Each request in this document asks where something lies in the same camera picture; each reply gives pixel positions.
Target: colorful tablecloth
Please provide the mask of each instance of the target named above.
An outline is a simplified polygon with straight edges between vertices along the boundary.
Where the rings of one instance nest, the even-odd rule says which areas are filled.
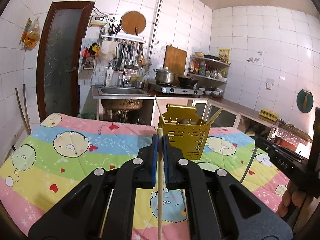
[[[0,168],[0,200],[23,233],[95,168],[120,167],[151,145],[156,131],[145,125],[85,120],[51,114]],[[211,128],[199,161],[203,169],[225,168],[238,180],[254,141],[232,128]],[[258,150],[243,184],[276,210],[288,179]],[[180,190],[161,189],[164,239],[188,239]],[[158,190],[138,189],[132,239],[157,239]]]

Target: gas stove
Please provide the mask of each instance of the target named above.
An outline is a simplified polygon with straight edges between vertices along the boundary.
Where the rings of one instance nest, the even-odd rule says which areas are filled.
[[[203,91],[201,90],[181,88],[172,85],[151,84],[150,89],[163,94],[203,95]]]

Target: black pan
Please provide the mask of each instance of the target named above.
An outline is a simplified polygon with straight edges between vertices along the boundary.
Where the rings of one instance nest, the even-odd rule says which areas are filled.
[[[216,57],[216,56],[212,56],[212,55],[204,55],[203,57],[206,57],[206,58],[210,58],[210,59],[215,59],[215,60],[221,60],[219,57]]]
[[[188,86],[194,86],[198,82],[198,80],[188,76],[178,76],[178,80],[180,84],[184,84]]]

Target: countertop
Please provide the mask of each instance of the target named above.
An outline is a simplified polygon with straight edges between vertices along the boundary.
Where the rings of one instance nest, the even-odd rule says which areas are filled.
[[[120,97],[119,96],[100,96],[98,91],[98,85],[91,86],[91,88],[92,88],[93,99],[154,99],[154,96],[157,96],[158,100],[173,99],[173,98],[185,98],[189,100],[203,99],[203,101],[210,100],[217,107],[223,107],[224,109],[228,109],[229,111],[233,111],[234,113],[240,113],[242,116],[248,117],[268,127],[274,127],[274,128],[278,127],[278,122],[272,122],[268,119],[262,119],[259,116],[258,111],[255,111],[253,109],[239,105],[237,103],[234,103],[232,101],[229,101],[223,98],[213,98],[207,95],[193,96],[193,95],[180,95],[180,94],[163,94],[153,90],[148,90],[147,88],[144,88],[144,90],[150,94],[149,96],[131,96],[131,95],[120,96]]]

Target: silver rivet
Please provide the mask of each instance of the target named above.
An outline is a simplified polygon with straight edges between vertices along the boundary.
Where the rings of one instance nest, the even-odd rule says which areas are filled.
[[[93,173],[94,173],[96,176],[101,176],[101,175],[103,175],[104,170],[103,170],[103,168],[97,168],[97,169],[94,170]]]
[[[227,171],[224,170],[224,169],[218,169],[217,170],[217,174],[220,176],[220,177],[224,177],[227,175]]]
[[[189,161],[187,159],[180,159],[180,160],[178,160],[178,163],[180,165],[187,165],[189,163]]]
[[[141,158],[134,158],[132,160],[132,162],[133,162],[133,164],[138,165],[138,164],[141,164],[143,162],[143,160]]]

